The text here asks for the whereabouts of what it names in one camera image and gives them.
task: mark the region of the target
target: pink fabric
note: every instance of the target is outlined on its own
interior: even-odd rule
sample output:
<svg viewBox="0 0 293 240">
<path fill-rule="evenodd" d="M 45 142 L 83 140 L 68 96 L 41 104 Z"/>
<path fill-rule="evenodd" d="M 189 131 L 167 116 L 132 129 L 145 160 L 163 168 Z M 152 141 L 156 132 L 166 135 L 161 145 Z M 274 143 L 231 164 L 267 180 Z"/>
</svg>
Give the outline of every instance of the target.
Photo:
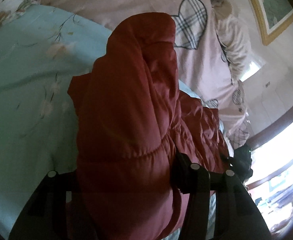
<svg viewBox="0 0 293 240">
<path fill-rule="evenodd" d="M 217 109 L 179 91 L 174 40 L 169 15 L 135 15 L 71 81 L 78 181 L 104 239 L 162 239 L 182 226 L 188 195 L 170 185 L 176 146 L 209 171 L 228 168 Z"/>
<path fill-rule="evenodd" d="M 176 48 L 179 79 L 204 101 L 217 99 L 220 118 L 227 130 L 235 130 L 244 118 L 244 111 L 230 108 L 232 95 L 238 84 L 232 84 L 227 63 L 222 61 L 222 50 L 216 36 L 215 17 L 210 0 L 201 0 L 208 12 L 207 28 L 197 50 Z M 91 19 L 114 30 L 124 19 L 144 12 L 164 12 L 177 15 L 182 0 L 41 0 Z"/>
</svg>

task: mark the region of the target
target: plaid heart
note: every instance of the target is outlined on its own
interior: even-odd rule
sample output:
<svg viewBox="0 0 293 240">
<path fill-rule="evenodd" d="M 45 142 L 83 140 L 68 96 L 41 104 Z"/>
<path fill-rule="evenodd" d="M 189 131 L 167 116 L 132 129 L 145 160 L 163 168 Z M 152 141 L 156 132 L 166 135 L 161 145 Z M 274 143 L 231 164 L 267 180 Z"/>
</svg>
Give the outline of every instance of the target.
<svg viewBox="0 0 293 240">
<path fill-rule="evenodd" d="M 175 21 L 175 47 L 197 49 L 207 25 L 208 14 L 200 0 L 183 0 L 179 14 L 172 15 Z"/>
</svg>

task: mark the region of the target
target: picture frame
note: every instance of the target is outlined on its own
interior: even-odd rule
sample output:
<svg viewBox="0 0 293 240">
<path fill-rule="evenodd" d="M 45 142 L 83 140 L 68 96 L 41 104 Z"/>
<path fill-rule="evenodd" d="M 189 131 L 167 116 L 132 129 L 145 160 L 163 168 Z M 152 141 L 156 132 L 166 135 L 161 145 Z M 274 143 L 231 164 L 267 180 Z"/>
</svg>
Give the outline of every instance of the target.
<svg viewBox="0 0 293 240">
<path fill-rule="evenodd" d="M 267 46 L 293 22 L 293 8 L 287 0 L 250 0 L 262 44 Z"/>
</svg>

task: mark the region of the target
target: red jacket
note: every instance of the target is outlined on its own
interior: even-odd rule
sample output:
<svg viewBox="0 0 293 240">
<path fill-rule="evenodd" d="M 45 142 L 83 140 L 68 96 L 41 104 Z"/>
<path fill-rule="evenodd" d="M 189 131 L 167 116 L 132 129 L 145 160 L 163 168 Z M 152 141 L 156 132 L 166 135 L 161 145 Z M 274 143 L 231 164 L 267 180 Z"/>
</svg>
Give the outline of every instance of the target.
<svg viewBox="0 0 293 240">
<path fill-rule="evenodd" d="M 78 181 L 105 239 L 162 239 L 182 226 L 189 196 L 170 185 L 175 144 L 209 171 L 227 169 L 217 109 L 179 90 L 174 40 L 169 15 L 132 16 L 70 84 Z"/>
</svg>

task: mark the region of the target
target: gold picture frame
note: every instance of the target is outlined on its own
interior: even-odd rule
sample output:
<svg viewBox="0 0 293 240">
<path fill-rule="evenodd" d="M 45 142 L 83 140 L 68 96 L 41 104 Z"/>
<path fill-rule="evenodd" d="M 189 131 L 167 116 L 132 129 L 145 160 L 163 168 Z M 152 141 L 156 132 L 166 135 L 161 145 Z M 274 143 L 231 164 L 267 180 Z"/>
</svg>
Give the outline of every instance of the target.
<svg viewBox="0 0 293 240">
<path fill-rule="evenodd" d="M 260 29 L 262 44 L 267 46 L 293 22 L 293 9 L 270 28 L 263 0 L 250 0 Z"/>
</svg>

